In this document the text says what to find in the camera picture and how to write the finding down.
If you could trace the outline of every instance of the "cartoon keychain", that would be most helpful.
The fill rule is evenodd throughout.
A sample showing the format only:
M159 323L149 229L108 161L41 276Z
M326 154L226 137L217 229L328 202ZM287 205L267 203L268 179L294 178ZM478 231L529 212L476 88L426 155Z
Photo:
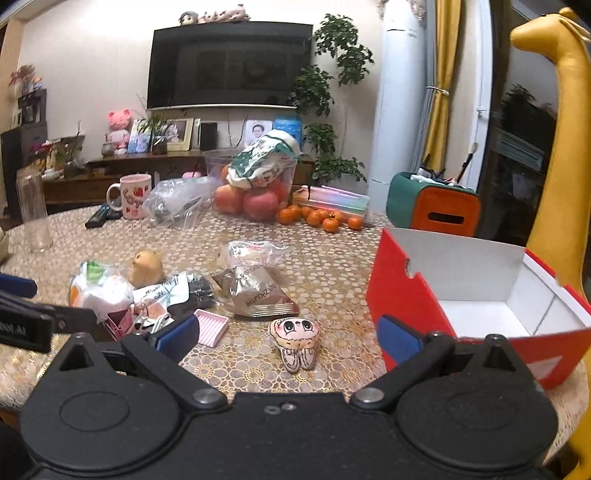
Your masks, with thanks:
M316 322L296 317L273 320L269 324L269 333L288 372L293 374L300 368L314 368L316 343L320 337Z

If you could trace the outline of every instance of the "glass bottle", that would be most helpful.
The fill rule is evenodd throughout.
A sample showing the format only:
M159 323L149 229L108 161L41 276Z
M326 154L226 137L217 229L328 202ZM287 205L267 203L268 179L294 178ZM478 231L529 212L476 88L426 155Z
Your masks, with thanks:
M53 240L39 170L34 167L18 170L17 193L29 248L32 252L44 252L51 247Z

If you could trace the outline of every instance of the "snack bag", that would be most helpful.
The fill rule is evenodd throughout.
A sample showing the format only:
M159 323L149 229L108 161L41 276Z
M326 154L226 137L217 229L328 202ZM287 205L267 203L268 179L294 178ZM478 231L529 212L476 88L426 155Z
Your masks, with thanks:
M226 180L243 190L265 187L300 156L295 138L286 132L271 130L232 160Z

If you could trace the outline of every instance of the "small pink item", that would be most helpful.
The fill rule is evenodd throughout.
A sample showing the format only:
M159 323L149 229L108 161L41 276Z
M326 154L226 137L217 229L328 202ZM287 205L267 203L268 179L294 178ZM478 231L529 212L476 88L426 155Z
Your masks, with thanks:
M199 343L215 348L228 328L230 319L201 309L195 310L194 315L199 320Z
M198 171L186 171L183 173L184 179L198 179L201 174Z

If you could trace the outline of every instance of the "white wall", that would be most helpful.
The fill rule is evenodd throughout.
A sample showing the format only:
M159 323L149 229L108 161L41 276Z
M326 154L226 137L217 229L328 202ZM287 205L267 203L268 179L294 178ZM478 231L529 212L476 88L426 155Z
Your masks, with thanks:
M107 114L111 110L141 110L137 95L145 97L152 36L155 29L178 25L185 10L230 8L223 0L67 0L30 21L23 34L20 63L33 63L47 88L48 133L51 138L72 135L78 120L86 134L83 156L100 155ZM314 24L326 13L348 15L359 28L359 40L375 54L371 74L351 88L350 94L332 89L336 105L329 117L342 131L345 97L348 97L348 134L344 156L369 162L375 101L379 86L382 22L375 0L251 0L245 2L253 21ZM335 72L328 55L316 59L320 67ZM277 111L251 109L250 118L273 119ZM191 112L202 121L218 121L220 146L229 145L226 114L232 141L240 137L244 109L199 109ZM314 121L309 117L304 121Z

